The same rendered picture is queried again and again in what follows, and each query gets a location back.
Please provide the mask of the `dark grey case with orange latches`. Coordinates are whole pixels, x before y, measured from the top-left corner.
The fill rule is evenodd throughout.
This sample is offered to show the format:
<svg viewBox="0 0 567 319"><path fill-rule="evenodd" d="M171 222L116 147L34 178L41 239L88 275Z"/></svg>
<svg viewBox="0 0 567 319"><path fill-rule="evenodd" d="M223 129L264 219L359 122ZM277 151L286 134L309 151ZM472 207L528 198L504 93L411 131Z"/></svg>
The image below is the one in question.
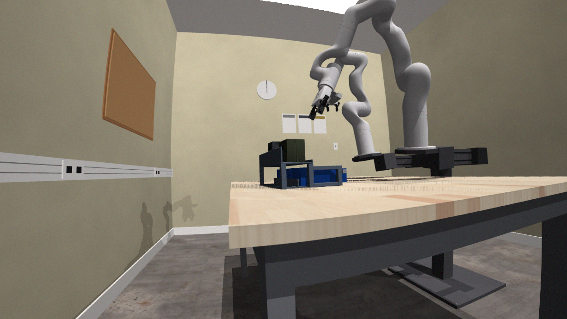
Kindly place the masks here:
<svg viewBox="0 0 567 319"><path fill-rule="evenodd" d="M275 150L279 147L279 141L271 141L268 143L268 151Z"/></svg>

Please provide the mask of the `grey metal shelf rack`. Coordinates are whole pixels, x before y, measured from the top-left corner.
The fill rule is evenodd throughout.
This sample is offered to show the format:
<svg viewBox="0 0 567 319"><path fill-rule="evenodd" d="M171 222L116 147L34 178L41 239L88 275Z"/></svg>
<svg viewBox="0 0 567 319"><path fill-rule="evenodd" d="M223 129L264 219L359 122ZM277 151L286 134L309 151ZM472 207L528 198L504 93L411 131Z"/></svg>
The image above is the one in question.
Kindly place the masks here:
<svg viewBox="0 0 567 319"><path fill-rule="evenodd" d="M278 147L275 150L259 155L259 160L260 185L282 190L292 188L341 186L343 185L343 173L346 173L346 169L342 170L342 166L314 166L313 160L306 160L306 162L283 162L283 147ZM286 176L287 166L296 166L300 164L307 164L307 186L299 186L299 179L287 178ZM264 167L279 167L280 178L274 178L273 184L264 184ZM336 169L336 182L314 183L314 170L320 169Z"/></svg>

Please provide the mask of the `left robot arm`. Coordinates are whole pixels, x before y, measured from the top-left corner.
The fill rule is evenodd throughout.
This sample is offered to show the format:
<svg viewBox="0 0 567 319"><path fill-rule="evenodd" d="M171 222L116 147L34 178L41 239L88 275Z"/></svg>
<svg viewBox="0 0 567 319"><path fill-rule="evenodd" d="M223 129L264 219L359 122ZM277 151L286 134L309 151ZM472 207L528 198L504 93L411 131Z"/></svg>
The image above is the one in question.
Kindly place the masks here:
<svg viewBox="0 0 567 319"><path fill-rule="evenodd" d="M404 147L397 150L432 150L427 137L427 95L431 88L431 72L426 64L412 64L411 52L406 35L401 28L392 23L396 0L368 0L350 6L344 13L334 45L318 54L309 72L310 78L320 82L320 86L332 89L330 104L339 101L343 94L334 92L342 68L337 63L323 62L330 58L343 58L348 55L358 24L371 18L372 26L385 40L394 66L397 87L405 92L402 101L402 123ZM319 88L318 87L318 88Z"/></svg>

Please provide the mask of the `olive green case with orange latches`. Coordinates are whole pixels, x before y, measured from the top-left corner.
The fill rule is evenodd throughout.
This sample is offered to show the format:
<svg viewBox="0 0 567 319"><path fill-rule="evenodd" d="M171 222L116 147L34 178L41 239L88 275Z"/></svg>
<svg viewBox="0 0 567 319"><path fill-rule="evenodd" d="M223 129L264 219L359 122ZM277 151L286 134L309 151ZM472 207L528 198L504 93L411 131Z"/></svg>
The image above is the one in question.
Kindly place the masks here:
<svg viewBox="0 0 567 319"><path fill-rule="evenodd" d="M283 162L305 162L305 139L285 139L279 146L283 147Z"/></svg>

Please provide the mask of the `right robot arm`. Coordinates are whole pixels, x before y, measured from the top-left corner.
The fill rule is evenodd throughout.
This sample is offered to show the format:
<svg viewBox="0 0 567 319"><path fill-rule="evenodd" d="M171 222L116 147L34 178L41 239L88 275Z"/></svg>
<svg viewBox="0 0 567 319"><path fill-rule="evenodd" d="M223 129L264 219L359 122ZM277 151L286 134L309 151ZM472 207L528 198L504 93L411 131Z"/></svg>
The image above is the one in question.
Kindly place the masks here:
<svg viewBox="0 0 567 319"><path fill-rule="evenodd" d="M344 65L355 66L355 69L349 75L349 87L358 101L344 103L342 113L344 118L353 126L358 150L357 156L379 153L374 150L369 124L361 119L361 117L367 117L371 113L371 104L362 87L362 71L367 66L367 56L364 53L349 50L346 57L336 58L334 63L339 64L342 70Z"/></svg>

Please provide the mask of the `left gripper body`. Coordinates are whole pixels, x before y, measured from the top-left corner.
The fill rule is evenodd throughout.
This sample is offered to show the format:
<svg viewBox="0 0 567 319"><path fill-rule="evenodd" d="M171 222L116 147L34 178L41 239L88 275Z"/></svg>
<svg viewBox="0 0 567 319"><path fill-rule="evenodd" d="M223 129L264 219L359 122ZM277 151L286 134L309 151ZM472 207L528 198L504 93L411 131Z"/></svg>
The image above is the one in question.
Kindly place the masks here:
<svg viewBox="0 0 567 319"><path fill-rule="evenodd" d="M321 99L322 101L324 100L325 95L328 95L330 97L330 95L332 94L332 89L328 86L320 86L318 90L319 92L314 98L313 104L311 106L316 105L318 107L320 105Z"/></svg>

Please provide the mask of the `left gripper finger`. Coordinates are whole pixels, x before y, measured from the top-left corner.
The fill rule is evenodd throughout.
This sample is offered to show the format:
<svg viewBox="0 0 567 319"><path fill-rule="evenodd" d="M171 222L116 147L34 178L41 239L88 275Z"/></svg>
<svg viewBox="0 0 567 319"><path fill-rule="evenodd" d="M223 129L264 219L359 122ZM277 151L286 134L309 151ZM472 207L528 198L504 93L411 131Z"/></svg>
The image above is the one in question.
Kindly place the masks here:
<svg viewBox="0 0 567 319"><path fill-rule="evenodd" d="M321 99L320 105L318 106L318 109L317 109L317 112L318 112L320 115L323 115L323 111L324 111L324 109L325 109L325 106L326 106L326 103L327 103L327 100L328 100L328 99L329 99L329 96L327 96L327 95L325 95L323 101L322 101L322 99Z"/></svg>
<svg viewBox="0 0 567 319"><path fill-rule="evenodd" d="M315 111L314 109L316 109L316 110L318 109L318 108L316 108L316 105L313 106L313 109L311 110L311 112L310 112L310 114L309 114L309 119L310 119L310 120L314 120L314 117L316 116L316 112L317 112L317 111Z"/></svg>

